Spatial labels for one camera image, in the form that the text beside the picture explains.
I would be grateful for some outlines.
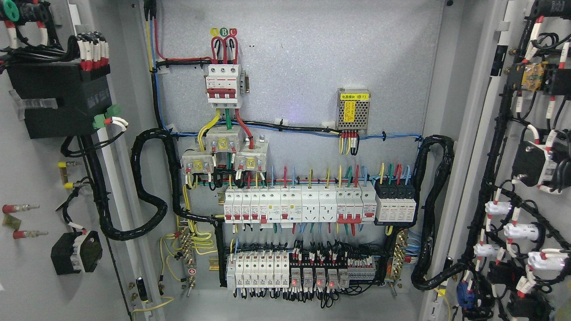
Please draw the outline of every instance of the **green wire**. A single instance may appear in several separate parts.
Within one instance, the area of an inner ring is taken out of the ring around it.
[[[232,120],[230,119],[230,108],[226,108],[224,110],[224,112],[226,113],[226,129],[231,130],[232,129]]]
[[[392,163],[389,164],[389,171],[387,172],[387,176],[389,178],[389,185],[392,183],[393,174],[395,172],[395,167]]]

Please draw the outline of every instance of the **wire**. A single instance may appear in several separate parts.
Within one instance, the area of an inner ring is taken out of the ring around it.
[[[250,132],[250,130],[248,129],[248,127],[246,126],[246,124],[244,123],[242,118],[240,117],[240,110],[235,109],[234,114],[236,115],[236,120],[238,121],[240,126],[244,129],[244,131],[246,132],[246,136],[250,140],[250,149],[254,149],[254,136],[252,136],[252,133]]]
[[[451,321],[452,320],[452,305],[450,305],[448,298],[446,298],[446,294],[442,290],[439,290],[437,288],[434,288],[433,290],[435,290],[438,293],[438,296],[442,296],[442,298],[446,302],[446,305],[448,306],[448,321]]]
[[[169,304],[169,303],[171,303],[172,301],[175,300],[175,298],[173,298],[172,296],[161,296],[160,298],[161,298],[161,300],[168,300],[168,301],[163,302],[163,303],[161,303],[161,304],[159,304],[159,305],[157,305],[157,306],[151,307],[151,308],[134,309],[134,310],[132,311],[133,319],[135,319],[135,314],[136,314],[137,312],[149,312],[149,311],[152,311],[152,310],[156,310],[156,309],[158,309],[158,308],[164,307],[165,305],[167,305],[167,304]]]
[[[211,121],[209,121],[206,125],[204,125],[204,127],[202,127],[198,132],[198,145],[200,146],[201,151],[206,150],[206,148],[204,147],[204,142],[202,141],[202,136],[204,136],[204,133],[216,124],[219,118],[220,118],[220,110],[216,109],[216,114],[214,115],[214,118]]]

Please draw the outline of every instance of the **blue wire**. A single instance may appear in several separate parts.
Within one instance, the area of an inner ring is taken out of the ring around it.
[[[361,167],[361,169],[362,169],[362,173],[363,173],[363,178],[365,178],[364,185],[367,186],[367,176],[369,176],[369,171],[367,170],[367,167],[365,165],[363,165]]]
[[[410,176],[411,176],[411,166],[410,166],[410,165],[407,165],[407,178],[406,178],[406,180],[404,181],[404,184],[405,184],[405,185],[408,185],[408,179],[410,178]]]

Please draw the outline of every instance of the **miniature circuit breaker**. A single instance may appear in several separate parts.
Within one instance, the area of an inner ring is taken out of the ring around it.
[[[268,142],[256,142],[254,149],[248,148],[248,142],[236,153],[234,164],[238,173],[236,178],[240,178],[243,171],[255,171],[263,173],[266,171],[266,161],[268,158]]]
[[[206,95],[214,108],[241,108],[241,74],[240,65],[208,66]]]
[[[187,150],[182,154],[180,160],[184,173],[209,174],[214,172],[214,160],[207,151]]]
[[[204,145],[211,153],[237,153],[245,139],[244,130],[240,126],[232,129],[213,127],[206,134]]]
[[[367,132],[371,92],[368,89],[340,88],[337,91],[337,124],[335,129]]]

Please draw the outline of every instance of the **red wire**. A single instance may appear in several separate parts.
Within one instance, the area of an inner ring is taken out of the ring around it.
[[[403,174],[403,166],[398,164],[395,168],[395,177],[396,177],[396,184],[400,184],[400,177]]]
[[[358,184],[359,184],[359,165],[357,165],[357,169],[355,170],[355,187],[358,187],[359,186]]]
[[[235,48],[234,48],[234,50],[233,50],[233,52],[234,52],[234,57],[233,57],[232,63],[235,64],[235,65],[237,65],[237,64],[238,64],[238,39],[236,39],[236,37],[233,36],[233,35],[228,35],[228,36],[226,36],[226,38],[224,38],[224,42],[223,42],[224,48],[226,48],[226,39],[228,39],[228,38],[234,39],[234,46],[235,46]],[[224,51],[224,60],[227,61],[227,59],[228,59],[228,57],[227,57],[226,51]]]
[[[154,33],[155,33],[155,50],[156,50],[156,53],[159,55],[159,57],[161,57],[162,59],[164,59],[164,60],[171,60],[171,61],[195,61],[195,60],[209,59],[210,61],[213,61],[213,63],[216,63],[216,62],[214,62],[214,59],[212,59],[212,58],[210,58],[210,57],[202,57],[202,58],[165,58],[165,57],[163,56],[163,54],[160,53],[160,49],[159,49],[159,31],[158,31],[158,25],[157,25],[157,19],[156,19],[156,18],[153,19],[153,24],[154,24],[154,27],[155,27],[155,31],[154,31]]]
[[[240,124],[240,127],[244,129],[246,135],[248,136],[248,139],[250,140],[250,149],[254,149],[254,136],[252,136],[252,132],[250,132],[250,130],[248,129],[248,127],[246,127],[246,124],[244,124],[244,121],[240,117],[239,109],[235,109],[234,113],[236,114],[236,120],[238,121],[238,124]]]

